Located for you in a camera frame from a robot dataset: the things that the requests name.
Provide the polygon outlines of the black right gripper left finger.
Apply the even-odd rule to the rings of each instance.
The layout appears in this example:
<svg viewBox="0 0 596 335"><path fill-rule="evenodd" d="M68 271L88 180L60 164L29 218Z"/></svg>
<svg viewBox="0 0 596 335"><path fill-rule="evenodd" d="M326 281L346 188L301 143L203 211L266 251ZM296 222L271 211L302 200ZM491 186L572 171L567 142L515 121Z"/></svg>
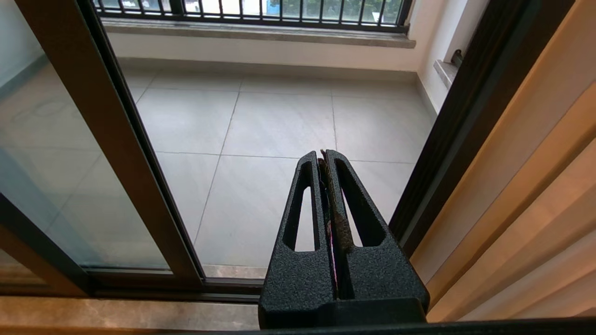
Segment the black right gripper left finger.
<svg viewBox="0 0 596 335"><path fill-rule="evenodd" d="M314 249L296 251L305 189L311 193ZM311 328L319 310L336 298L325 195L315 151L299 159L259 299L260 328Z"/></svg>

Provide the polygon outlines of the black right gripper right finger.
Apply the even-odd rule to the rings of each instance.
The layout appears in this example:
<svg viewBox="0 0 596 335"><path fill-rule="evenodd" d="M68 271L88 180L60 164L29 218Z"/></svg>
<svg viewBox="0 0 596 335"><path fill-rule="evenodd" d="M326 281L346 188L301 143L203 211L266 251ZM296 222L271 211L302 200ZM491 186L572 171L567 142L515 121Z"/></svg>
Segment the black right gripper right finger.
<svg viewBox="0 0 596 335"><path fill-rule="evenodd" d="M347 157L322 152L334 302L330 326L425 324L430 295Z"/></svg>

